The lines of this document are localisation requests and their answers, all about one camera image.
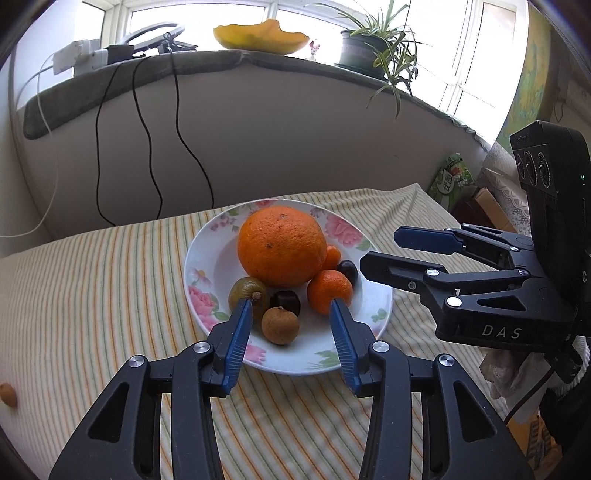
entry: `pink flower print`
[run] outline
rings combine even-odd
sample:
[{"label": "pink flower print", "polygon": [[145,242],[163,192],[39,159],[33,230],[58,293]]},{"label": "pink flower print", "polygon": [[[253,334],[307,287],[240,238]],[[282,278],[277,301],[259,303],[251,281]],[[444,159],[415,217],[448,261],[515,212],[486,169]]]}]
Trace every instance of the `pink flower print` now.
[{"label": "pink flower print", "polygon": [[200,315],[199,320],[201,320],[201,323],[203,324],[203,327],[205,328],[206,333],[211,332],[212,328],[218,324],[217,319],[215,317],[211,317],[209,315],[205,315],[205,316]]},{"label": "pink flower print", "polygon": [[265,208],[265,207],[268,207],[269,205],[273,204],[274,202],[275,202],[275,199],[259,200],[256,203],[256,206],[258,206],[259,208]]},{"label": "pink flower print", "polygon": [[347,220],[333,214],[327,216],[324,231],[329,238],[337,240],[344,247],[355,247],[363,240],[363,235]]},{"label": "pink flower print", "polygon": [[199,318],[208,317],[217,306],[209,293],[204,293],[193,285],[189,285],[189,298]]},{"label": "pink flower print", "polygon": [[244,358],[255,364],[262,365],[262,363],[265,361],[266,352],[267,351],[264,348],[249,344],[246,346]]}]

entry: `floral pattern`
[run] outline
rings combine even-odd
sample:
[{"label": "floral pattern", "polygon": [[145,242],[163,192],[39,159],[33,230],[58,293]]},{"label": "floral pattern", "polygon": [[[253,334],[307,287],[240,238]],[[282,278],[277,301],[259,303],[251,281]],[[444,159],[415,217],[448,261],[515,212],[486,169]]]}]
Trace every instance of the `floral pattern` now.
[{"label": "floral pattern", "polygon": [[322,360],[312,364],[312,368],[314,369],[332,368],[340,365],[339,354],[335,351],[322,350],[321,352],[316,352],[315,355],[322,357]]},{"label": "floral pattern", "polygon": [[324,231],[329,238],[337,240],[343,247],[356,247],[363,240],[363,234],[359,230],[344,218],[332,213],[327,215]]},{"label": "floral pattern", "polygon": [[[223,311],[228,309],[226,302],[222,301],[221,310],[218,299],[226,298],[226,289],[236,280],[236,271],[232,270],[233,266],[230,267],[231,273],[216,271],[222,249],[226,254],[225,246],[228,242],[235,241],[240,227],[251,214],[271,205],[286,205],[308,212],[318,221],[327,241],[338,245],[343,257],[356,264],[366,251],[373,248],[371,241],[355,226],[319,206],[292,200],[262,199],[227,209],[200,231],[191,244],[185,264],[187,301],[206,333],[211,332],[218,323],[229,320],[229,313]],[[366,295],[366,288],[370,286],[363,286],[363,301],[361,309],[356,306],[356,316],[359,321],[369,325],[372,333],[378,337],[388,321],[392,290],[387,286],[372,284]],[[293,349],[279,349],[269,345],[260,332],[253,331],[245,348],[244,361],[258,368],[295,375],[334,370],[339,367],[340,362],[333,336],[329,328],[319,334],[322,335],[322,341],[311,348],[298,344]]]},{"label": "floral pattern", "polygon": [[230,208],[227,212],[220,215],[219,219],[213,222],[209,229],[213,232],[217,232],[221,228],[225,228],[227,226],[232,227],[232,232],[238,232],[240,230],[241,225],[237,224],[238,216],[243,213],[244,211],[247,212],[248,216],[255,213],[257,210],[261,210],[263,208],[272,205],[276,199],[264,199],[258,200],[257,202],[249,202],[244,203],[242,205],[237,205],[233,208]]},{"label": "floral pattern", "polygon": [[249,362],[253,362],[257,365],[262,365],[265,361],[266,353],[267,351],[264,348],[249,343],[246,346],[246,351],[244,352],[244,360],[248,360]]},{"label": "floral pattern", "polygon": [[312,207],[310,209],[310,215],[312,215],[314,218],[320,218],[322,215],[324,215],[324,210],[319,207]]}]

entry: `window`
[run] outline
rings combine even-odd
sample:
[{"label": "window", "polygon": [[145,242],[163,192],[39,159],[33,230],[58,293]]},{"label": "window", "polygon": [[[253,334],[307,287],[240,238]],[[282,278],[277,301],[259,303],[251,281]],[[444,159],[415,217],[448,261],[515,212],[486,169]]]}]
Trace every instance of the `window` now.
[{"label": "window", "polygon": [[[286,32],[305,32],[314,42],[314,45],[319,46],[316,61],[330,65],[339,62],[340,49],[343,43],[340,33],[343,31],[343,27],[286,10],[279,10],[276,19],[279,20],[282,30]],[[301,59],[309,59],[310,55],[310,47],[308,46],[293,54],[294,57]]]},{"label": "window", "polygon": [[74,20],[74,40],[93,40],[100,38],[103,31],[105,11],[81,2]]},{"label": "window", "polygon": [[[111,43],[139,28],[170,20],[186,28],[178,37],[180,41],[196,44],[198,50],[219,50],[222,47],[213,37],[214,27],[276,18],[283,30],[301,31],[320,46],[317,61],[335,64],[340,58],[340,32],[354,28],[334,10],[310,0],[88,1],[118,4],[105,19],[103,37]],[[364,8],[374,13],[388,5],[388,0],[318,1],[361,16]],[[527,0],[396,0],[394,9],[407,3],[407,23],[420,42],[413,95],[456,116],[492,143],[521,74],[527,43]],[[310,47],[293,56],[309,59]]]},{"label": "window", "polygon": [[[232,4],[192,4],[150,8],[132,14],[129,32],[158,22],[178,22],[185,26],[185,31],[177,37],[177,40],[197,45],[198,50],[223,50],[213,36],[215,27],[231,23],[244,25],[260,23],[264,13],[264,7]],[[149,40],[157,34],[156,31],[147,33],[132,40],[131,43]]]}]

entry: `black cable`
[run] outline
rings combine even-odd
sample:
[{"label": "black cable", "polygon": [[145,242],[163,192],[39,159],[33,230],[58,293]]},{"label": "black cable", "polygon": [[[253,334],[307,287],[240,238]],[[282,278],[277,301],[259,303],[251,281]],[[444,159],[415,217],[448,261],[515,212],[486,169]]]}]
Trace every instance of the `black cable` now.
[{"label": "black cable", "polygon": [[174,65],[174,54],[173,54],[173,51],[170,48],[170,46],[168,47],[168,51],[170,52],[170,63],[173,66],[174,85],[175,85],[176,91],[177,91],[176,127],[177,127],[178,139],[181,141],[181,143],[184,145],[184,147],[187,149],[187,151],[191,154],[191,156],[195,159],[195,161],[199,165],[199,168],[201,168],[201,171],[203,172],[203,175],[205,176],[205,179],[207,180],[207,186],[209,187],[209,193],[210,193],[210,195],[212,197],[212,210],[213,210],[216,201],[215,201],[215,198],[213,196],[212,183],[209,180],[209,177],[207,176],[207,173],[205,172],[205,168],[203,168],[203,165],[201,164],[201,162],[199,161],[199,159],[195,156],[195,154],[192,152],[192,150],[189,148],[189,146],[187,145],[187,143],[183,139],[183,136],[181,135],[181,131],[180,131],[179,127],[178,127],[178,111],[180,109],[180,95],[179,95],[179,92],[178,92],[178,76],[177,76],[177,70],[176,70],[175,65]]},{"label": "black cable", "polygon": [[158,220],[160,218],[160,213],[162,212],[162,202],[163,201],[162,201],[162,193],[160,192],[160,189],[158,188],[158,184],[156,183],[156,179],[154,178],[154,171],[152,170],[152,136],[150,135],[150,131],[148,130],[148,126],[146,125],[146,122],[144,121],[144,117],[142,116],[142,112],[139,109],[138,96],[135,92],[135,74],[138,71],[139,66],[142,65],[143,62],[145,62],[146,60],[149,60],[149,59],[150,59],[150,57],[143,58],[135,66],[134,73],[131,76],[131,90],[134,93],[135,109],[138,111],[139,121],[142,122],[142,126],[144,127],[146,135],[148,136],[148,167],[150,168],[150,177],[152,178],[152,183],[154,184],[154,187],[156,187],[156,191],[158,192],[158,197],[160,197],[160,206],[158,207],[158,215],[156,215],[156,220]]},{"label": "black cable", "polygon": [[552,376],[553,373],[554,368],[551,367],[550,370],[548,370],[544,374],[544,376],[540,378],[539,382],[537,382],[536,385],[531,387],[531,390],[527,392],[522,397],[522,399],[515,404],[515,407],[513,407],[511,411],[508,413],[508,415],[505,417],[505,425],[509,423],[510,419],[513,418],[513,415],[517,413],[517,411],[524,405],[524,403],[527,402],[542,387],[542,385],[544,385],[548,381],[548,379]]},{"label": "black cable", "polygon": [[100,186],[99,115],[100,115],[100,111],[103,109],[103,104],[105,103],[105,99],[107,98],[107,92],[109,91],[109,88],[111,87],[111,83],[113,83],[113,79],[115,78],[115,75],[117,74],[117,71],[119,70],[119,67],[121,67],[120,63],[115,67],[115,70],[113,71],[113,75],[111,75],[111,79],[109,80],[109,83],[107,84],[107,88],[105,89],[105,92],[103,93],[103,98],[100,100],[99,109],[96,113],[96,119],[95,119],[96,166],[97,166],[97,170],[98,170],[98,175],[96,177],[96,209],[99,211],[99,215],[101,217],[103,217],[103,220],[107,223],[110,223],[112,226],[117,226],[117,225],[115,225],[105,215],[103,215],[103,212],[100,209],[100,203],[99,203],[99,186]]}]

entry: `screw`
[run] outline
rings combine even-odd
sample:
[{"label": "screw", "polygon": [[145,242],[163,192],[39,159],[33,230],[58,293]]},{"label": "screw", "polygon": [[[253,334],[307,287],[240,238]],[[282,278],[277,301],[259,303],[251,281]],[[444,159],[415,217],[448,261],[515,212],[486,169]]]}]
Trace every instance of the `screw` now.
[{"label": "screw", "polygon": [[141,355],[134,355],[129,360],[127,360],[127,363],[131,368],[138,368],[144,364],[144,357]]},{"label": "screw", "polygon": [[207,342],[197,342],[195,345],[193,345],[193,351],[195,353],[205,353],[209,351],[209,348],[210,346]]},{"label": "screw", "polygon": [[372,347],[376,352],[387,352],[388,350],[390,350],[390,346],[386,342],[383,342],[381,340],[374,342],[372,344]]},{"label": "screw", "polygon": [[442,364],[444,367],[450,367],[454,363],[456,363],[456,359],[453,358],[451,355],[444,353],[442,356],[439,357],[439,363]]},{"label": "screw", "polygon": [[446,303],[450,307],[461,307],[462,306],[462,301],[457,297],[448,297],[446,299]]}]

